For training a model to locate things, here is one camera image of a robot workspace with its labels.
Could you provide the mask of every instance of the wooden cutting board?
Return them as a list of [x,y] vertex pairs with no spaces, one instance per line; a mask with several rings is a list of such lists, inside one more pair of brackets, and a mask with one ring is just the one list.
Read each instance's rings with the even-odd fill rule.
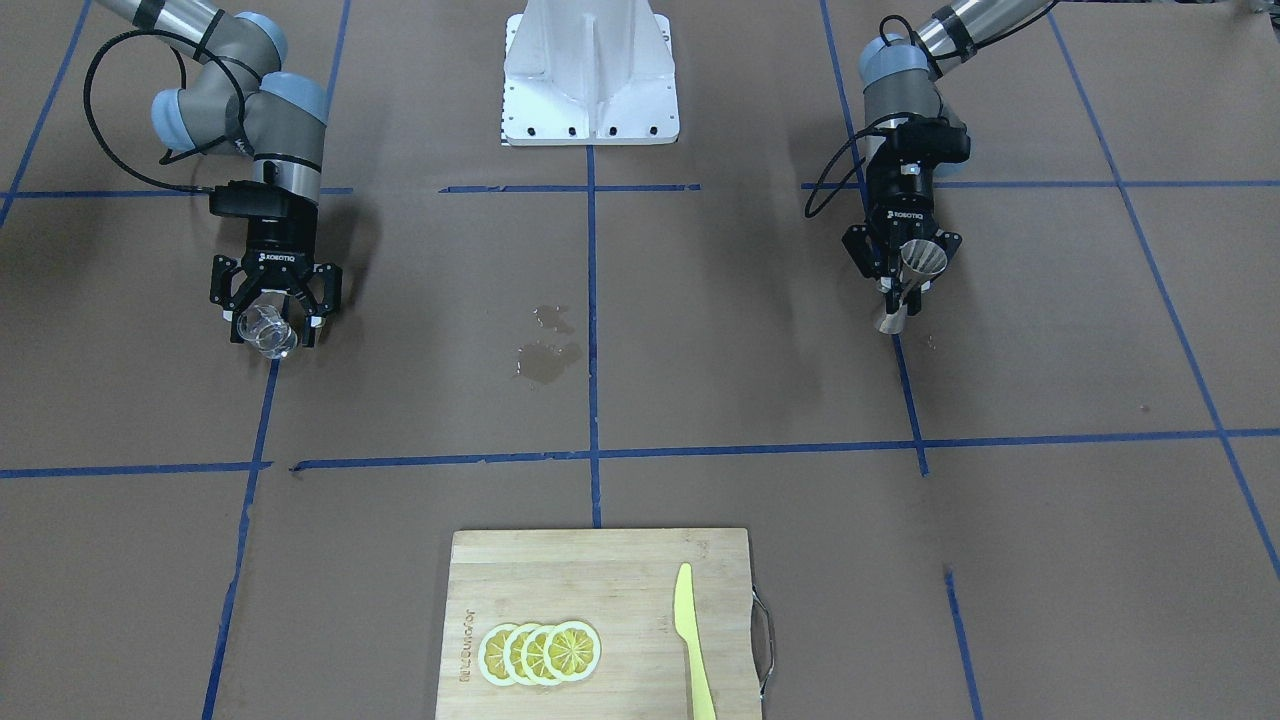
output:
[[[672,618],[681,562],[717,720],[760,720],[745,529],[465,530],[453,536],[438,720],[692,719],[689,661]],[[480,641],[502,623],[582,620],[600,635],[585,680],[497,687]]]

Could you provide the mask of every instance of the blue joint cap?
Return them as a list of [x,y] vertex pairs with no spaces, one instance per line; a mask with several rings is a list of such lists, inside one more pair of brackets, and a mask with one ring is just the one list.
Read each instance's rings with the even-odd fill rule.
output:
[[161,90],[151,101],[151,127],[155,128],[160,142],[165,147],[177,152],[186,152],[196,149],[196,142],[191,140],[187,123],[182,122],[182,110],[178,109],[179,90]]
[[275,24],[275,20],[271,18],[257,13],[239,13],[236,17],[262,28],[262,32],[271,38],[271,45],[275,45],[275,54],[280,56],[280,67],[283,68],[284,59],[289,55],[289,41],[284,37],[284,31],[280,29],[280,26]]
[[895,73],[906,70],[928,72],[928,69],[929,60],[924,56],[924,51],[914,45],[882,46],[867,59],[865,64],[859,64],[864,88]]
[[293,73],[268,73],[262,76],[262,85],[259,87],[329,124],[329,97],[314,79]]
[[[887,37],[890,42],[893,42],[895,40],[905,40],[901,35],[897,35],[896,32],[887,33],[884,37]],[[872,56],[874,56],[884,47],[888,47],[888,45],[884,45],[884,41],[881,40],[879,36],[876,36],[874,40],[867,44],[867,47],[863,47],[863,54],[858,56],[858,74],[860,77],[867,77],[867,63],[870,63]]]

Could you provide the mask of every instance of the black cable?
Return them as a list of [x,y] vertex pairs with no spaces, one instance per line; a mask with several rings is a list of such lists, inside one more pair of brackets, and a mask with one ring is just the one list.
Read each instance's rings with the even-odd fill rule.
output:
[[915,32],[915,28],[911,27],[911,23],[902,15],[884,15],[884,18],[881,19],[881,26],[879,26],[881,42],[883,42],[886,47],[892,45],[892,42],[890,42],[888,40],[888,36],[884,35],[884,26],[887,26],[892,20],[902,23],[902,27],[906,29],[908,41],[916,49],[919,49],[920,53],[924,53],[924,59],[929,61],[929,68],[933,70],[933,74],[937,77],[942,77],[942,68],[938,67],[938,58],[934,58],[933,53],[929,53],[929,46],[924,44],[924,40],[920,38],[920,35]]
[[[195,47],[197,51],[200,51],[200,45],[197,42],[187,40],[186,37],[183,37],[183,36],[180,36],[178,33],[164,31],[164,29],[131,29],[129,32],[120,33],[120,35],[113,37],[111,40],[108,40],[105,44],[102,44],[101,47],[99,47],[97,53],[93,55],[93,60],[88,64],[88,72],[86,72],[86,74],[84,74],[84,95],[83,95],[83,101],[84,101],[84,119],[88,120],[88,128],[90,128],[90,131],[93,132],[93,140],[97,141],[97,145],[99,145],[99,147],[102,149],[102,152],[105,152],[106,156],[110,158],[111,161],[115,163],[125,173],[129,173],[134,178],[137,178],[137,179],[140,179],[140,181],[142,181],[142,182],[145,182],[145,183],[147,183],[150,186],[155,186],[155,187],[159,187],[159,188],[163,188],[163,190],[173,190],[173,191],[177,191],[177,192],[189,192],[189,193],[206,193],[206,195],[212,193],[214,188],[211,188],[211,187],[198,186],[198,184],[173,184],[173,183],[168,183],[168,182],[163,182],[163,181],[157,181],[155,178],[147,177],[147,176],[140,173],[138,170],[133,169],[128,163],[125,163],[124,160],[122,160],[119,158],[119,155],[116,155],[114,151],[111,151],[111,147],[106,143],[106,140],[102,137],[102,131],[99,129],[99,127],[97,127],[97,120],[93,118],[93,100],[92,100],[93,79],[97,76],[97,68],[102,63],[102,58],[105,58],[108,53],[110,53],[116,45],[124,42],[125,40],[132,40],[134,37],[146,37],[146,36],[166,37],[169,40],[177,40],[178,42],[184,42],[184,44]],[[187,87],[187,69],[186,69],[184,65],[182,65],[182,55],[178,53],[178,50],[175,50],[173,47],[170,47],[170,50],[173,50],[174,54],[178,55],[178,61],[179,61],[179,65],[182,67],[182,87],[186,88]],[[227,63],[223,61],[221,58],[210,55],[210,60],[214,64],[216,64],[220,70],[223,70],[223,74],[225,74],[227,79],[230,81],[232,88],[236,90],[236,100],[238,101],[237,124],[239,126],[241,135],[243,135],[243,132],[244,132],[244,110],[246,110],[246,108],[244,108],[244,91],[243,91],[243,88],[241,88],[239,82],[236,81],[236,76],[232,74],[230,68],[227,67]],[[224,136],[219,137],[218,140],[206,142],[206,143],[201,145],[200,147],[195,147],[195,149],[188,150],[186,152],[182,152],[179,155],[173,155],[172,151],[170,152],[165,152],[165,156],[160,159],[160,164],[161,165],[168,165],[168,164],[172,164],[172,163],[177,163],[178,160],[182,160],[184,158],[189,158],[189,156],[192,156],[192,155],[195,155],[197,152],[205,152],[205,151],[211,150],[212,147],[220,145],[221,142],[225,142],[227,140],[229,140],[229,138],[224,135]]]
[[[1018,33],[1018,32],[1021,32],[1023,29],[1027,29],[1028,26],[1030,26],[1036,20],[1043,18],[1044,15],[1047,15],[1048,12],[1052,10],[1053,6],[1057,5],[1059,3],[1061,3],[1061,0],[1052,0],[1052,3],[1050,3],[1048,5],[1044,5],[1044,8],[1042,8],[1041,12],[1036,13],[1034,15],[1032,15],[1030,18],[1028,18],[1027,20],[1024,20],[1021,24],[1014,27],[1012,29],[1006,29],[1005,32],[1001,32],[1001,33],[997,33],[997,35],[995,35],[992,37],[988,37],[987,40],[983,40],[982,42],[975,42],[974,46],[973,46],[974,53],[977,53],[978,50],[982,50],[983,47],[991,47],[992,45],[1000,42],[1001,40],[1005,40],[1006,37],[1010,37],[1014,33]],[[950,60],[951,58],[959,58],[959,56],[960,56],[960,51],[955,50],[955,51],[947,53],[945,55],[938,55],[937,59],[938,60]]]
[[804,204],[804,217],[810,220],[817,218],[818,213],[822,213],[827,208],[827,205],[829,205],[831,201],[836,199],[836,195],[838,195],[840,191],[845,188],[845,183],[849,182],[849,178],[854,177],[854,173],[856,173],[858,169],[863,167],[863,163],[867,161],[865,158],[859,158],[858,161],[854,163],[854,169],[845,173],[845,177],[840,178],[840,182],[836,183],[836,187],[831,192],[828,192],[826,197],[822,199],[822,202],[819,202],[817,208],[813,208],[813,201],[818,197],[818,191],[822,190],[822,184],[827,181],[827,174],[831,173],[831,169],[835,168],[836,163],[840,161],[840,156],[845,154],[845,150],[849,150],[854,145],[854,142],[858,142],[859,140],[869,135],[887,136],[890,132],[892,132],[892,128],[877,127],[881,123],[901,118],[911,119],[920,117],[922,115],[918,115],[916,113],[893,113],[890,115],[884,115],[883,118],[877,118],[873,123],[870,123],[865,128],[855,132],[852,137],[846,140],[845,143],[840,146],[840,150],[836,150],[836,154],[832,155],[831,160],[827,161],[827,167],[822,169],[822,174],[818,176],[818,182],[813,183],[813,191],[809,192],[809,200],[806,200]]

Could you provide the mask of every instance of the metal handle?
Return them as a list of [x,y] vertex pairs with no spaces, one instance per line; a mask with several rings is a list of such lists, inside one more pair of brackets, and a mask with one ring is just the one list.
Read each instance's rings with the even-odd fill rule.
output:
[[753,606],[753,609],[754,607],[759,607],[760,612],[764,614],[764,626],[768,629],[768,633],[769,633],[769,666],[764,670],[764,676],[760,678],[760,703],[764,703],[764,696],[765,696],[768,685],[769,685],[769,679],[773,678],[773,669],[774,669],[774,665],[776,665],[776,661],[774,661],[776,656],[773,653],[773,647],[774,647],[774,641],[773,641],[773,614],[769,612],[769,606],[764,605],[764,601],[760,600],[760,591],[756,589],[755,585],[751,585],[751,606]]

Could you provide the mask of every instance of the metal jigger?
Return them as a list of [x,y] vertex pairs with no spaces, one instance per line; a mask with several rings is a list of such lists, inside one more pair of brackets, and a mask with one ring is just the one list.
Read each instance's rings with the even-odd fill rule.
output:
[[899,250],[902,266],[897,273],[901,292],[896,313],[886,313],[884,302],[872,309],[872,324],[884,334],[899,334],[906,329],[906,296],[947,269],[947,251],[932,240],[913,240]]

